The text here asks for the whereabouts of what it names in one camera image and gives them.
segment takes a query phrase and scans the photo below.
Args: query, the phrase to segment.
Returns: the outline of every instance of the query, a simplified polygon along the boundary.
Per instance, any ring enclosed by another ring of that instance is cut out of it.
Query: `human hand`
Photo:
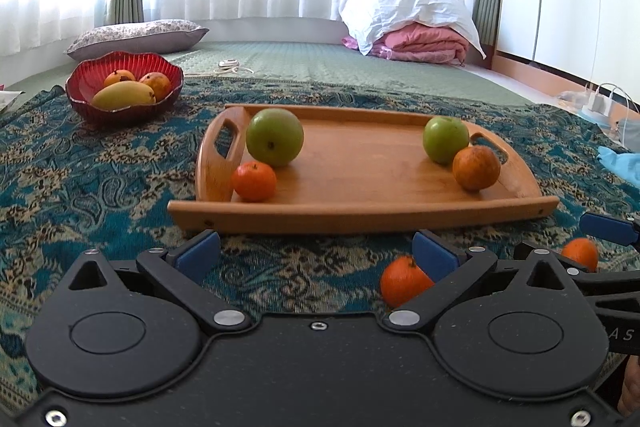
[[[626,363],[618,410],[622,416],[629,416],[636,409],[640,409],[640,363],[638,357],[632,356]]]

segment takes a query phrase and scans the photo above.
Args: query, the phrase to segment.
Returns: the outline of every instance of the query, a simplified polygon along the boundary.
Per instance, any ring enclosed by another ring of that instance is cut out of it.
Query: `green apple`
[[[259,111],[246,130],[246,149],[249,154],[271,167],[282,167],[293,161],[304,141],[305,133],[300,120],[286,109]]]
[[[465,123],[450,116],[434,116],[424,126],[422,146],[432,161],[448,165],[454,156],[469,145]]]

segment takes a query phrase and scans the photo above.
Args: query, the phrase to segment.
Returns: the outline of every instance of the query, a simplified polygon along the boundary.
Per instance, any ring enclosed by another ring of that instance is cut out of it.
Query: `folded blanket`
[[[343,38],[342,44],[358,49],[353,37]],[[468,49],[469,41],[451,28],[432,28],[413,22],[378,39],[368,55],[387,60],[463,64]]]

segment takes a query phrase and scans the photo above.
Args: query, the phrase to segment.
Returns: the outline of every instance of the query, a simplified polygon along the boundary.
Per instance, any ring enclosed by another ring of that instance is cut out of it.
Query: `orange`
[[[433,281],[418,268],[411,255],[393,261],[380,278],[380,293],[391,308],[398,308],[432,286]]]
[[[500,177],[500,160],[486,145],[466,147],[453,158],[453,178],[465,190],[489,188]]]
[[[156,102],[164,99],[171,92],[171,81],[164,73],[147,73],[140,82],[154,90]]]
[[[598,267],[598,247],[586,237],[579,237],[569,241],[562,248],[562,255],[573,259],[576,263],[586,266],[589,271],[595,272]]]
[[[264,201],[276,193],[276,173],[266,163],[243,163],[231,175],[231,186],[245,201]]]
[[[111,84],[116,84],[117,82],[135,82],[136,77],[133,73],[127,70],[114,70],[113,73],[110,73],[107,78],[104,79],[102,83],[102,87],[109,87]]]

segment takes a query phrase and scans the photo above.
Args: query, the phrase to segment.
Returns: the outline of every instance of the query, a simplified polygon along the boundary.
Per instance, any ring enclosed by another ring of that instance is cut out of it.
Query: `tangerine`
[[[586,237],[578,237],[569,241],[562,248],[561,254],[586,266],[589,271],[595,272],[598,267],[598,247]]]
[[[231,186],[245,201],[256,203],[276,193],[276,173],[266,163],[246,162],[231,174]]]
[[[489,188],[500,177],[500,160],[491,147],[472,145],[453,158],[453,178],[465,190],[477,192]]]
[[[398,308],[432,286],[433,281],[415,264],[411,255],[393,261],[380,278],[380,293],[391,308]]]

